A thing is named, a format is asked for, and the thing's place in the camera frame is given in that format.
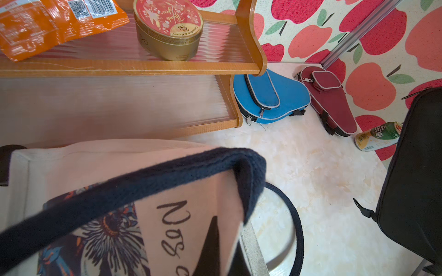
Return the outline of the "light blue paddle case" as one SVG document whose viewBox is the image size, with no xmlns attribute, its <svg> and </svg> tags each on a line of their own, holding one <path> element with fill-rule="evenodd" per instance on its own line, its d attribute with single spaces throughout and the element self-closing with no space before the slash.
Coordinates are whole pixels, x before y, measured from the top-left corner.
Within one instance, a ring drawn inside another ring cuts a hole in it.
<svg viewBox="0 0 442 276">
<path fill-rule="evenodd" d="M 302 116 L 311 102 L 303 83 L 268 69 L 260 77 L 236 75 L 233 89 L 247 125 L 270 124 L 285 117 Z"/>
</svg>

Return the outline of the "maroon paddle case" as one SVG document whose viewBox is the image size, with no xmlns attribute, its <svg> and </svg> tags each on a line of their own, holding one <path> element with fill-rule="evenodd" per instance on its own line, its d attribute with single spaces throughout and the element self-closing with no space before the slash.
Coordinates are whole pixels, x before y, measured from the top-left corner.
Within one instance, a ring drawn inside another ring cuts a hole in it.
<svg viewBox="0 0 442 276">
<path fill-rule="evenodd" d="M 311 106 L 330 135 L 349 137 L 358 127 L 337 76 L 317 66 L 307 66 L 294 75 L 310 94 Z"/>
</svg>

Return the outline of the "white canvas tote bag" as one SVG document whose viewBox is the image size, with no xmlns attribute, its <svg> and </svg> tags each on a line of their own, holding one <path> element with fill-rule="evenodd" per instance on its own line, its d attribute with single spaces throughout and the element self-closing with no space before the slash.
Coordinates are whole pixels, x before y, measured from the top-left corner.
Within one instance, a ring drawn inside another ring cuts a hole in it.
<svg viewBox="0 0 442 276">
<path fill-rule="evenodd" d="M 264 157 L 248 148 L 171 140 L 98 140 L 61 148 L 9 147 L 3 276 L 267 276 L 250 218 Z"/>
</svg>

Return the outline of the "black paddle case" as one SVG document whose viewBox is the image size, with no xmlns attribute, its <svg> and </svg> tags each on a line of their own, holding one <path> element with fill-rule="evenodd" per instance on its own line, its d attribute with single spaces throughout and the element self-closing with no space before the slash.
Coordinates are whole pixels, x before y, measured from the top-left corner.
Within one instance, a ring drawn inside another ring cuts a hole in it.
<svg viewBox="0 0 442 276">
<path fill-rule="evenodd" d="M 442 89 L 419 92 L 403 123 L 376 210 L 356 204 L 392 241 L 442 273 Z"/>
</svg>

